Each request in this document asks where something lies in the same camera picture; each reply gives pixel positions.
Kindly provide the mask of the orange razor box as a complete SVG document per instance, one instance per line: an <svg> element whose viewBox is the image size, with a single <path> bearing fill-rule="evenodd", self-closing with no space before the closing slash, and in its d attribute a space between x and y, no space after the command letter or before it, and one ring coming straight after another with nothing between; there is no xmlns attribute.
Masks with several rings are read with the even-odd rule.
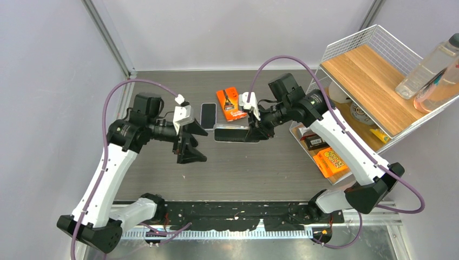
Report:
<svg viewBox="0 0 459 260"><path fill-rule="evenodd" d="M232 122L247 117L247 113L239 109L239 93L235 87L219 90L216 96L226 121Z"/></svg>

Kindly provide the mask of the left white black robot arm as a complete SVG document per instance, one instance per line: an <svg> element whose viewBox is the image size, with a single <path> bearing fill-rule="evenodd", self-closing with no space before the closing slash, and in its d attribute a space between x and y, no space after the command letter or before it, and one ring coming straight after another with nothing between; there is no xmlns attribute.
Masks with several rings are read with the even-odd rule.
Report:
<svg viewBox="0 0 459 260"><path fill-rule="evenodd" d="M207 160L198 151L195 138L207 132L182 95L178 95L175 102L173 119L167 121L160 117L164 102L159 95L138 94L129 116L103 130L104 147L98 168L72 213L59 217L60 230L75 241L108 254L116 248L125 231L145 221L160 224L166 220L165 200L150 193L120 210L111 208L128 169L149 141L171 142L178 164Z"/></svg>

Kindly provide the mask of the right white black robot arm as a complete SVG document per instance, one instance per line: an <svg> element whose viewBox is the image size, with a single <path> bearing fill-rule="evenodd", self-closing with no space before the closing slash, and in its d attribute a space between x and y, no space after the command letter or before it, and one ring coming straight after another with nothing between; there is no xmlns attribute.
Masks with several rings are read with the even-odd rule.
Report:
<svg viewBox="0 0 459 260"><path fill-rule="evenodd" d="M290 73L268 85L277 100L268 110L257 104L253 92L239 95L239 106L249 116L250 130L246 139L268 140L274 136L275 127L289 121L302 123L337 153L356 180L349 187L315 195L309 207L311 219L320 223L331 212L351 208L370 213L404 174L403 166L398 162L390 164L375 153L347 124L338 109L328 108L328 98L321 91L306 94Z"/></svg>

